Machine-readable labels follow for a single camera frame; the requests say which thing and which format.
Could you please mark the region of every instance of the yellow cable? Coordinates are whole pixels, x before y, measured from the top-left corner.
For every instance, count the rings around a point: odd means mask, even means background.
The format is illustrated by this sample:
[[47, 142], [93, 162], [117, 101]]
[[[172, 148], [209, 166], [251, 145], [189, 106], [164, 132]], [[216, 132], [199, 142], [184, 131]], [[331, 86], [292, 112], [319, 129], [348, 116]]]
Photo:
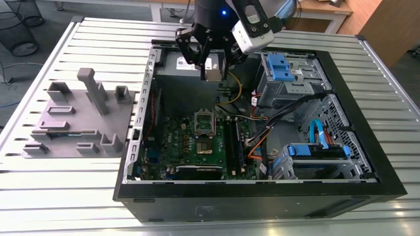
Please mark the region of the yellow cable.
[[249, 154], [248, 154], [248, 158], [251, 158], [253, 155], [253, 151], [256, 150], [256, 148], [260, 146], [260, 144], [263, 143], [264, 139], [267, 138], [268, 134], [269, 134], [271, 130], [268, 131], [268, 133], [265, 134], [265, 136], [261, 138], [260, 142], [257, 142], [257, 144], [255, 145], [255, 147], [252, 148]]
[[236, 98], [235, 98], [232, 101], [216, 103], [217, 106], [223, 106], [223, 105], [231, 104], [231, 103], [235, 102], [235, 101], [241, 97], [241, 95], [243, 95], [243, 85], [241, 85], [241, 82], [240, 82], [239, 78], [237, 78], [231, 72], [228, 72], [228, 73], [229, 73], [229, 75], [233, 77], [233, 79], [235, 79], [236, 82], [237, 82], [237, 85], [239, 85], [239, 94], [237, 94]]

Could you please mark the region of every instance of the desk leg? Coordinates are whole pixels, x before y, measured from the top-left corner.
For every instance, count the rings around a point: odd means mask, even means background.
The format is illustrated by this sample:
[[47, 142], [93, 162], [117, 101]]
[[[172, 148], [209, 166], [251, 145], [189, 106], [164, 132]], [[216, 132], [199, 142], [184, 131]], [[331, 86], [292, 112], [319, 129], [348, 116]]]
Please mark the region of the desk leg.
[[325, 33], [336, 33], [343, 25], [347, 15], [335, 14]]
[[160, 9], [161, 9], [161, 4], [159, 3], [151, 3], [151, 10], [152, 10], [152, 21], [155, 22], [161, 22], [161, 14], [160, 14]]

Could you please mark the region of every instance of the metal table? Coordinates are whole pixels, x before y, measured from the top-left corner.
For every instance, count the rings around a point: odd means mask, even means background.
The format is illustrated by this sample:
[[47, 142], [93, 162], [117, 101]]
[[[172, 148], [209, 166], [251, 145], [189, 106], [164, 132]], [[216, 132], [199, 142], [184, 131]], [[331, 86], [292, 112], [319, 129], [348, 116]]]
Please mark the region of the metal table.
[[0, 135], [0, 233], [55, 235], [417, 235], [420, 112], [369, 45], [355, 36], [283, 32], [275, 47], [329, 51], [408, 195], [333, 219], [140, 223], [112, 201], [119, 158], [24, 159], [21, 148], [49, 99], [51, 81], [72, 89], [80, 67], [104, 87], [139, 91], [152, 39], [177, 24], [85, 18], [72, 22]]

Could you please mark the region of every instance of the blue cable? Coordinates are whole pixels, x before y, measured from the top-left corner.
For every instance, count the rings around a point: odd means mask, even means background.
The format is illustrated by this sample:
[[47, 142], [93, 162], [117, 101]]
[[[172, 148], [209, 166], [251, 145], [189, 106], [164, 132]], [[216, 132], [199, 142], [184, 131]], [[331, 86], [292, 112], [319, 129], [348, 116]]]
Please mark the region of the blue cable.
[[20, 103], [20, 102], [16, 102], [16, 103], [13, 103], [13, 104], [8, 104], [8, 105], [4, 105], [4, 106], [0, 106], [0, 108], [15, 106], [15, 105], [19, 104], [19, 103]]
[[311, 126], [309, 126], [309, 142], [315, 143], [315, 125], [317, 127], [317, 132], [320, 136], [320, 143], [323, 145], [323, 149], [328, 149], [328, 143], [325, 141], [325, 134], [324, 134], [324, 128], [323, 128], [323, 123], [319, 119], [313, 119], [311, 121]]

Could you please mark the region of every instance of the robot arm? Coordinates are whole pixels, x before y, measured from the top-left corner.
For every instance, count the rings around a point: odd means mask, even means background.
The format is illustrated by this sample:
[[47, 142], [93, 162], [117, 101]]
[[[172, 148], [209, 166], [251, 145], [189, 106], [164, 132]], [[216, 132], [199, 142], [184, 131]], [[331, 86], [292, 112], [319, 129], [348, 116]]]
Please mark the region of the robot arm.
[[[295, 13], [296, 0], [287, 7]], [[281, 30], [283, 20], [267, 17], [259, 0], [196, 0], [195, 22], [188, 29], [176, 30], [176, 43], [187, 63], [195, 64], [205, 80], [205, 60], [212, 49], [224, 51], [221, 78], [227, 78], [228, 68], [240, 64], [248, 54], [264, 48], [275, 39], [275, 33]], [[191, 38], [199, 42], [196, 49], [191, 48]]]

